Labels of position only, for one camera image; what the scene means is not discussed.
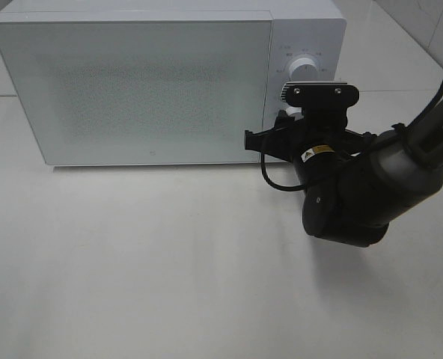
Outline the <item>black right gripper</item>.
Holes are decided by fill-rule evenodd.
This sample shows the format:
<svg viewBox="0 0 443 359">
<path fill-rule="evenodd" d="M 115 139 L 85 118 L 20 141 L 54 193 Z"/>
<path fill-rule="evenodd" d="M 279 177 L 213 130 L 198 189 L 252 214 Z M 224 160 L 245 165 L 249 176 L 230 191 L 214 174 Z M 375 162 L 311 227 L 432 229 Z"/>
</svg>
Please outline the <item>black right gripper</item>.
<svg viewBox="0 0 443 359">
<path fill-rule="evenodd" d="M 246 150 L 273 153 L 277 159 L 303 165 L 312 158 L 328 158 L 334 163 L 364 152 L 378 137 L 346 128 L 346 108 L 302 110 L 288 114 L 280 110 L 271 129 L 245 130 Z"/>
</svg>

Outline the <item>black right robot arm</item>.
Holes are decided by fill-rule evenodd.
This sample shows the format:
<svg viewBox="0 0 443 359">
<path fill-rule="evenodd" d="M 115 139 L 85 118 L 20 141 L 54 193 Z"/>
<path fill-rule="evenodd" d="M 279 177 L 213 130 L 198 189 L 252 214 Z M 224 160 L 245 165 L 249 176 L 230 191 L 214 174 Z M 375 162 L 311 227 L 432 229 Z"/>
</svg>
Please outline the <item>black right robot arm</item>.
<svg viewBox="0 0 443 359">
<path fill-rule="evenodd" d="M 271 129 L 246 131 L 244 145 L 294 167 L 308 235 L 366 248 L 443 186 L 443 88 L 411 123 L 378 135 L 348 129 L 358 99 L 346 82 L 288 82 L 281 100 L 300 117 L 279 111 Z"/>
</svg>

